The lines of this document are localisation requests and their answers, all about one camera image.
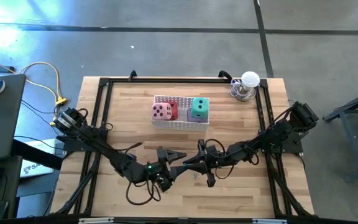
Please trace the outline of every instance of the white basket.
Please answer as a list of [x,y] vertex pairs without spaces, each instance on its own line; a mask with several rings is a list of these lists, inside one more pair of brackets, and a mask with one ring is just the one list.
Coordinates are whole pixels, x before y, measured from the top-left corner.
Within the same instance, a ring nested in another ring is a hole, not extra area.
[[178,104],[178,119],[173,121],[154,120],[152,123],[156,129],[169,129],[180,131],[206,131],[209,126],[209,109],[207,123],[197,123],[187,121],[187,109],[191,108],[194,97],[185,96],[154,96],[154,103],[176,102]]

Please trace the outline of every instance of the concrete floor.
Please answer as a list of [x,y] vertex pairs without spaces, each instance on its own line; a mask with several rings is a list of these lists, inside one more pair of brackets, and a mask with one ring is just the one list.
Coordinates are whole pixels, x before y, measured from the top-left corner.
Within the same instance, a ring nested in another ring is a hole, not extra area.
[[[358,30],[358,0],[260,0],[260,6],[266,29]],[[0,22],[258,28],[252,0],[5,0],[0,1]],[[285,79],[288,97],[308,103],[320,118],[358,95],[358,35],[267,35],[267,45],[274,77]],[[267,76],[259,34],[0,30],[0,62],[22,68],[39,60],[59,69],[62,94],[71,107],[85,75],[136,70],[140,76],[215,77],[220,70],[234,76],[252,70]],[[31,68],[27,75],[55,88],[55,75],[46,66]],[[26,84],[23,99],[40,110],[53,109],[52,95],[39,87]],[[55,136],[26,108],[21,108],[16,134]],[[321,120],[304,138],[303,149],[316,214],[358,220],[358,182],[342,180],[357,170],[357,163],[341,122]]]

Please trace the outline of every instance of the wooden table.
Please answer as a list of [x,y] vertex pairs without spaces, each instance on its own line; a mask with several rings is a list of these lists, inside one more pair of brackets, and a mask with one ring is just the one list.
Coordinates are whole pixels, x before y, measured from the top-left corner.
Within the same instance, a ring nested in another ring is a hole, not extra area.
[[[89,111],[88,123],[93,113],[99,78],[84,77],[78,99],[77,109],[86,108]],[[288,108],[283,79],[269,78],[268,88],[273,113],[278,116]],[[229,94],[230,89],[229,84],[115,83],[108,116],[108,122],[114,125],[114,129],[109,132],[108,143],[115,148],[125,148],[142,142],[143,145],[132,149],[131,153],[137,156],[140,163],[146,163],[157,160],[155,151],[158,146],[186,152],[190,157],[197,152],[198,139],[216,138],[225,147],[237,141],[252,139],[260,129],[256,101],[247,103],[237,101]],[[265,108],[263,92],[261,93]],[[105,95],[106,90],[102,96],[99,124]],[[208,131],[197,133],[154,129],[150,121],[150,107],[154,95],[209,98]],[[83,157],[83,152],[75,152],[64,160],[53,198],[52,212],[58,210],[69,199],[78,185]],[[161,194],[160,202],[151,201],[147,205],[135,206],[129,204],[125,198],[128,181],[115,173],[109,161],[102,156],[92,216],[274,217],[265,158],[261,153],[259,157],[259,165],[253,166],[248,162],[240,162],[227,179],[216,179],[216,184],[212,188],[207,187],[205,175],[188,170],[176,179],[169,190]],[[308,184],[300,159],[293,154],[284,154],[283,163],[288,187],[304,208],[313,213]],[[218,175],[225,176],[229,168],[218,170]],[[81,209],[84,209],[86,204],[88,187],[89,185],[85,189]],[[149,197],[146,187],[133,186],[129,196],[136,202],[142,202]],[[278,190],[278,199],[284,211],[280,190]]]

